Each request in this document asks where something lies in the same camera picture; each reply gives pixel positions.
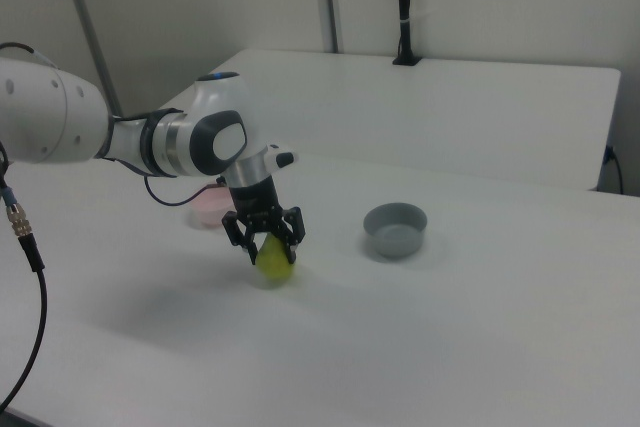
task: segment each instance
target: cable connector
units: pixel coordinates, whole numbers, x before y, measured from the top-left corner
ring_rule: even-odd
[[[17,202],[8,205],[7,217],[9,218],[9,222],[11,222],[13,232],[16,234],[16,237],[18,237],[22,250],[24,250],[24,253],[27,256],[31,270],[33,272],[39,272],[44,269],[44,262],[42,262],[42,257],[40,257],[36,238],[33,236],[31,224],[29,223],[27,214],[24,212],[22,206]]]
[[[11,227],[13,227],[13,232],[16,234],[16,237],[26,237],[32,232],[27,214],[20,204],[16,203],[7,206],[7,217],[9,218],[9,222],[11,222]]]

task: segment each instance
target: black cable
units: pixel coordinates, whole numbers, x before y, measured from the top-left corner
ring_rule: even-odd
[[[0,50],[8,49],[9,47],[15,47],[16,49],[26,50],[30,54],[33,54],[34,52],[33,47],[29,47],[27,44],[22,44],[20,42],[4,42],[3,44],[0,44]]]
[[[8,186],[4,180],[4,174],[7,173],[7,169],[9,168],[9,156],[2,142],[0,142],[0,153],[2,154],[2,162],[0,163],[0,189],[6,189]]]
[[[143,120],[143,119],[148,119],[149,118],[149,114],[140,114],[140,115],[133,115],[131,117],[114,117],[113,120],[114,122],[129,122],[131,120]]]
[[[40,323],[38,324],[38,334],[36,335],[36,341],[33,344],[33,349],[31,350],[31,355],[29,356],[29,360],[27,361],[27,365],[22,371],[22,375],[18,382],[13,387],[13,390],[9,393],[7,398],[0,404],[0,415],[6,410],[9,406],[13,398],[16,396],[20,388],[22,388],[22,384],[27,380],[29,376],[29,372],[31,372],[31,368],[36,361],[36,357],[38,356],[38,351],[40,350],[40,345],[42,345],[42,337],[44,336],[44,327],[47,323],[47,284],[44,281],[44,274],[41,270],[36,271],[36,275],[38,276],[38,282],[40,284]]]
[[[616,163],[616,169],[618,170],[618,185],[620,186],[620,195],[624,195],[624,184],[622,183],[622,168],[620,167],[620,161],[615,152],[610,154],[611,160]]]
[[[156,194],[153,193],[153,191],[151,190],[151,186],[149,185],[149,177],[146,176],[146,175],[144,177],[144,186],[147,188],[147,192],[149,193],[149,195],[151,196],[151,198],[153,200],[155,200],[159,204],[166,205],[167,207],[179,207],[181,205],[188,204],[193,199],[195,199],[200,194],[202,194],[205,190],[217,189],[217,188],[220,188],[220,187],[224,187],[224,185],[222,185],[222,184],[207,184],[203,188],[201,188],[198,192],[196,192],[195,194],[193,194],[191,197],[189,197],[186,200],[182,200],[180,202],[165,202],[164,200],[160,199],[158,196],[156,196]]]

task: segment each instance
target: yellow ball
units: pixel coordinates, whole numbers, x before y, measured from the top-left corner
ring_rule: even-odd
[[[267,234],[256,257],[256,267],[268,280],[283,281],[291,277],[294,266],[287,260],[282,242]]]

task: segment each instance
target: white wall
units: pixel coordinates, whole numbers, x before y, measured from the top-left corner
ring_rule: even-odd
[[[342,49],[394,55],[397,0],[337,0]],[[626,190],[640,195],[639,0],[412,0],[419,54],[614,67],[622,71],[611,142]],[[613,165],[603,188],[617,191]]]
[[[318,0],[86,0],[122,110],[157,109],[247,47],[324,51]]]
[[[0,0],[0,13],[0,42],[29,44],[60,68],[101,87],[72,0]],[[34,60],[13,49],[2,55]]]

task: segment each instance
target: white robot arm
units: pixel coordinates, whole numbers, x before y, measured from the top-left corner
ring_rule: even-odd
[[[287,259],[305,231],[300,209],[284,210],[271,174],[295,153],[257,143],[238,110],[248,102],[236,73],[200,77],[191,105],[116,118],[91,83],[52,66],[0,58],[0,141],[9,159],[30,163],[116,160],[144,176],[222,176],[237,212],[223,225],[255,263],[258,232],[271,232]],[[244,225],[244,231],[238,223]]]

